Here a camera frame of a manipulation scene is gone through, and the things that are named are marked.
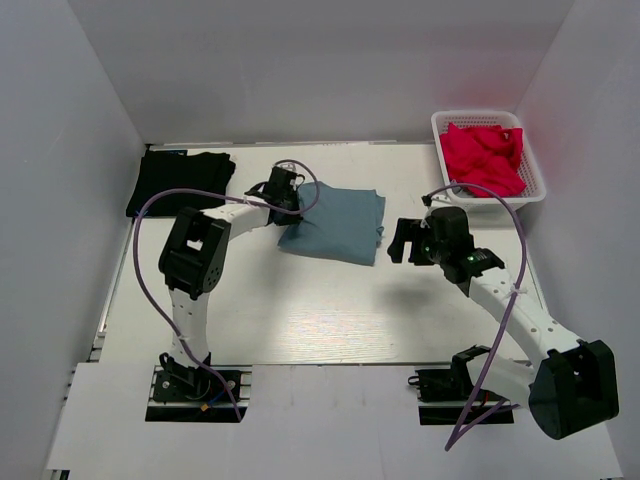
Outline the teal blue t-shirt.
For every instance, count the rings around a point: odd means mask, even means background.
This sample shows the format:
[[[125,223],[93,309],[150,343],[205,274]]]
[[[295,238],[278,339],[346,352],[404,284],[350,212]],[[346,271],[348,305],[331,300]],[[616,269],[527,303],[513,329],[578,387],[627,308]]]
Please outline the teal blue t-shirt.
[[[302,185],[300,205],[313,207],[289,226],[278,247],[296,255],[362,266],[375,264],[384,231],[386,198],[375,190],[342,189],[323,182]]]

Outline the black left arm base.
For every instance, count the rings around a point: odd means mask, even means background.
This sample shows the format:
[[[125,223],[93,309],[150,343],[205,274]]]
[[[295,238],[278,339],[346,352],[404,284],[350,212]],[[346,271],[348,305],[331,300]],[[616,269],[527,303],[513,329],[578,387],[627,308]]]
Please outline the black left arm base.
[[[216,375],[184,367],[167,353],[154,367],[145,421],[233,424],[244,417],[251,394],[249,367],[219,367]]]

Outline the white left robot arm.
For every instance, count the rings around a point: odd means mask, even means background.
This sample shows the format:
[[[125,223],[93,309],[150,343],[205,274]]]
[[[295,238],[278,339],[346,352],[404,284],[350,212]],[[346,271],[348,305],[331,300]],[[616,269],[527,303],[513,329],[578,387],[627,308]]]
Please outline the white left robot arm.
[[[174,222],[159,260],[172,304],[172,321],[179,332],[171,349],[161,356],[162,367],[177,376],[177,387],[188,398],[199,399],[211,387],[206,339],[209,295],[219,283],[231,240],[270,224],[285,226],[302,220],[298,213],[295,167],[272,168],[265,185],[245,193],[245,200],[207,212],[182,209]]]

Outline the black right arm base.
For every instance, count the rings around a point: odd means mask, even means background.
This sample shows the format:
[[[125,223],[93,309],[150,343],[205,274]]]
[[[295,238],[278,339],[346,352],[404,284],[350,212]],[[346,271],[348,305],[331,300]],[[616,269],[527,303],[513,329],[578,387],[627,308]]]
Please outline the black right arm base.
[[[471,387],[460,386],[450,368],[418,369],[407,379],[409,387],[416,390],[418,415],[421,426],[454,426],[462,413]],[[474,400],[464,425],[470,423],[497,405],[502,397],[480,390]],[[508,425],[514,423],[514,415],[505,401],[497,413],[485,418],[483,425]]]

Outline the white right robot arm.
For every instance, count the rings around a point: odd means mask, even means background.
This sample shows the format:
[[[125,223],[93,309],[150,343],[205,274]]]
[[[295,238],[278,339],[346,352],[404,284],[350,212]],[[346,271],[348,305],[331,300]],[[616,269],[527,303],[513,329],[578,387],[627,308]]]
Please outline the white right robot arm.
[[[387,250],[395,263],[438,266],[445,278],[504,324],[527,363],[475,345],[455,354],[446,369],[413,377],[426,403],[476,399],[527,409],[538,427],[560,440],[619,413],[615,359],[601,340],[588,342],[563,327],[517,289],[504,262],[476,246],[459,207],[434,208],[423,219],[401,218]]]

